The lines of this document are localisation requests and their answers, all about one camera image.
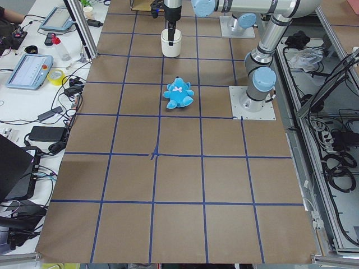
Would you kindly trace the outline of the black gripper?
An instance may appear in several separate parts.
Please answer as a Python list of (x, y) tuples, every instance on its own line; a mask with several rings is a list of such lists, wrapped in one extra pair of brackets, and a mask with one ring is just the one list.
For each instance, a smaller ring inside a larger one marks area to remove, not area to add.
[(174, 23), (180, 20), (180, 7), (172, 8), (164, 5), (164, 15), (168, 23), (168, 42), (173, 46), (174, 42)]

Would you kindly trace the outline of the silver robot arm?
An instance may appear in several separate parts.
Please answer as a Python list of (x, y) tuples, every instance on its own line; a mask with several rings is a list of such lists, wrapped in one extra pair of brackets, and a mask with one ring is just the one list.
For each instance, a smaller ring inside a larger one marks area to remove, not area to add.
[(248, 75), (247, 90), (240, 97), (240, 105), (249, 112), (262, 110), (268, 93), (273, 89), (277, 77), (269, 67), (273, 54), (291, 24), (293, 18), (304, 17), (320, 5), (321, 1), (192, 1), (196, 16), (207, 17), (215, 11), (270, 14), (265, 33), (257, 47), (245, 58)]
[[(207, 17), (214, 11), (264, 11), (264, 13), (273, 13), (277, 8), (279, 1), (191, 1), (193, 11), (197, 17)], [(168, 39), (172, 43), (176, 30), (176, 23), (181, 18), (182, 1), (162, 1), (165, 19), (168, 22)]]

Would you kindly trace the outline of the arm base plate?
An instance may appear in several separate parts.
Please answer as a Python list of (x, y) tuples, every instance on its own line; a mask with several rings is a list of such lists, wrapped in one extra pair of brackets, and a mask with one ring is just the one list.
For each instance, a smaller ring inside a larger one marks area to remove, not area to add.
[(256, 15), (246, 13), (238, 18), (233, 16), (221, 16), (220, 29), (223, 38), (254, 39), (254, 25)]
[(232, 118), (237, 120), (276, 120), (271, 96), (254, 101), (247, 96), (247, 86), (230, 86)]

